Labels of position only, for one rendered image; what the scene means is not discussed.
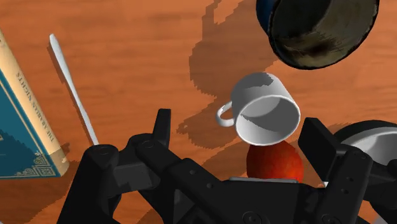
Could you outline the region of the white butter knife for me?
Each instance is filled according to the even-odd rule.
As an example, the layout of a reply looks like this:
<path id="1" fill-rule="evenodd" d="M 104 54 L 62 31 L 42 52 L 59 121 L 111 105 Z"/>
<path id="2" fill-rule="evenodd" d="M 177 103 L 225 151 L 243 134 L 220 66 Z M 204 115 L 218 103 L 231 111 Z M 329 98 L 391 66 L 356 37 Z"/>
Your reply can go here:
<path id="1" fill-rule="evenodd" d="M 64 54 L 63 54 L 62 49 L 59 45 L 59 42 L 54 34 L 49 35 L 49 42 L 50 42 L 51 49 L 55 55 L 55 58 L 57 60 L 57 63 L 60 67 L 60 70 L 62 71 L 63 77 L 66 80 L 67 86 L 69 87 L 72 97 L 78 107 L 78 112 L 83 119 L 83 123 L 84 123 L 84 126 L 88 132 L 89 138 L 93 145 L 98 145 L 99 142 L 98 142 L 97 136 L 95 134 L 94 128 L 92 127 L 89 116 L 88 116 L 87 112 L 85 111 L 83 104 L 80 101 L 79 95 L 77 93 L 77 90 L 73 83 L 73 79 L 71 77 L 71 73 L 69 72 L 67 62 L 64 58 Z"/>

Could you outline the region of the red apple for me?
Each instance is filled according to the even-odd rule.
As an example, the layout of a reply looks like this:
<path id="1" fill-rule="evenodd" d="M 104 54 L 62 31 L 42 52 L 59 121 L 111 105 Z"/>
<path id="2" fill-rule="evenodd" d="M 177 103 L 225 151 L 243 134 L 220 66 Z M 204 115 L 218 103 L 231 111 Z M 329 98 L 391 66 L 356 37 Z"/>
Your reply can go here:
<path id="1" fill-rule="evenodd" d="M 251 145 L 246 157 L 249 178 L 303 181 L 303 162 L 296 149 L 282 141 L 269 146 Z"/>

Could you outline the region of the dark blue bowl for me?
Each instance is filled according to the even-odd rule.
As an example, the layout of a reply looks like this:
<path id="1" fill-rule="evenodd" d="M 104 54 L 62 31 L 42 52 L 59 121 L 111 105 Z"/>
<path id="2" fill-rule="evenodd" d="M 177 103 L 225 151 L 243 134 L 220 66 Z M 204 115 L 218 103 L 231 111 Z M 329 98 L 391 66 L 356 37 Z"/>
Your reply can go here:
<path id="1" fill-rule="evenodd" d="M 277 57 L 313 70 L 348 57 L 366 39 L 380 0 L 256 0 L 256 16 Z"/>

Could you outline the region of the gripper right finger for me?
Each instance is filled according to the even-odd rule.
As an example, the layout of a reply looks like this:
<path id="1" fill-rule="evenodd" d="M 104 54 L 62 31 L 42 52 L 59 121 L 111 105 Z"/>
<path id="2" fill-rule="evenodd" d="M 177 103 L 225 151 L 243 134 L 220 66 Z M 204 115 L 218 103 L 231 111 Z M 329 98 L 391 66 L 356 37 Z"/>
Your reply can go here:
<path id="1" fill-rule="evenodd" d="M 363 200 L 397 224 L 397 159 L 382 165 L 357 147 L 342 144 L 317 118 L 306 118 L 298 145 L 326 188 L 300 187 L 297 224 L 363 224 Z"/>

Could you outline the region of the blue book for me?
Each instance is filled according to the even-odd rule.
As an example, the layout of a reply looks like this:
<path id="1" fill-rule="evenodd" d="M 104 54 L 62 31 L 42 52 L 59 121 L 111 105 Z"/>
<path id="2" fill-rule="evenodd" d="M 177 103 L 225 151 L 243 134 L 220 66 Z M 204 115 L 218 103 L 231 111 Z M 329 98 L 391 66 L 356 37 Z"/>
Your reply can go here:
<path id="1" fill-rule="evenodd" d="M 0 30 L 0 179 L 61 177 L 69 168 Z"/>

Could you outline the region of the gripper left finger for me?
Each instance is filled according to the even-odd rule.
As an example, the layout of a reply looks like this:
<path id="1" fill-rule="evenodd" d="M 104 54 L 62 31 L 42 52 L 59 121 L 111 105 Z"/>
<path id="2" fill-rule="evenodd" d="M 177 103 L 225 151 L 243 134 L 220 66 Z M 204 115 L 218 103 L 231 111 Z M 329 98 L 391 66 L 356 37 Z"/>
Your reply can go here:
<path id="1" fill-rule="evenodd" d="M 153 132 L 132 136 L 123 150 L 109 144 L 83 154 L 57 224 L 120 224 L 122 194 L 138 191 L 164 224 L 227 224 L 220 181 L 169 150 L 171 110 L 159 109 Z"/>

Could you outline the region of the black and grey plate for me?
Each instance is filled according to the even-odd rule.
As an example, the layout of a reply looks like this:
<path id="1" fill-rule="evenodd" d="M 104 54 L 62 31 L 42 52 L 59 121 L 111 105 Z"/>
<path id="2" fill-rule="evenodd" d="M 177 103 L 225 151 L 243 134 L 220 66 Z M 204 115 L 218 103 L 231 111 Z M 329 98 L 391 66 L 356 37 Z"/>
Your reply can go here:
<path id="1" fill-rule="evenodd" d="M 397 124 L 367 120 L 350 124 L 334 136 L 342 143 L 361 149 L 382 165 L 397 159 Z"/>

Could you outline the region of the white mug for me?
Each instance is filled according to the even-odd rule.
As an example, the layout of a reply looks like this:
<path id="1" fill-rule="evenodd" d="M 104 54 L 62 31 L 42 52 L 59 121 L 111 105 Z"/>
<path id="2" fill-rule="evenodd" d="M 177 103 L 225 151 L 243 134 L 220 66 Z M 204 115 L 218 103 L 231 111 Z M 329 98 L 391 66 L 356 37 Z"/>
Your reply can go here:
<path id="1" fill-rule="evenodd" d="M 237 135 L 255 146 L 287 139 L 297 129 L 301 112 L 282 81 L 270 73 L 253 73 L 234 86 L 230 101 L 216 113 L 222 127 L 234 126 Z"/>

